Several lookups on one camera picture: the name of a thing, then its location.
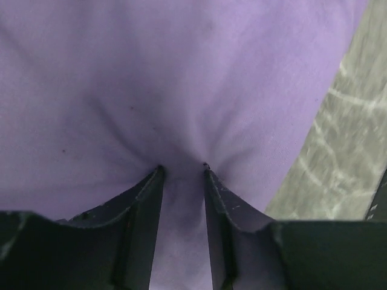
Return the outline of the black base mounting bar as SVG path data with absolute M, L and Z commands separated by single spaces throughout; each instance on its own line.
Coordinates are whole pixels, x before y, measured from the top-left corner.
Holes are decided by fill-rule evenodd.
M 375 220 L 386 222 L 387 215 L 387 170 L 385 170 L 379 186 L 374 194 L 371 205 L 366 212 L 365 220 Z

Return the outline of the purple t-shirt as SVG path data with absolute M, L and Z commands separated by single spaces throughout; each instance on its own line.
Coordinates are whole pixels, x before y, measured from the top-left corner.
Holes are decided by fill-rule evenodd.
M 152 289 L 212 287 L 203 166 L 264 210 L 366 1 L 2 1 L 1 208 L 53 219 L 167 171 Z

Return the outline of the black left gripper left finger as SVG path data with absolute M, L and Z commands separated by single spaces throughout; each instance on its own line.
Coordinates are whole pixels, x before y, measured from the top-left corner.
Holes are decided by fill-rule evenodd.
M 148 289 L 164 175 L 69 220 L 2 211 L 1 288 Z

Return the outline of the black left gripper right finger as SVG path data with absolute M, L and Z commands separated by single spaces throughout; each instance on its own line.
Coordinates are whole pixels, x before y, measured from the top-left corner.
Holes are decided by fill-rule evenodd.
M 214 289 L 386 288 L 386 222 L 276 221 L 204 179 Z

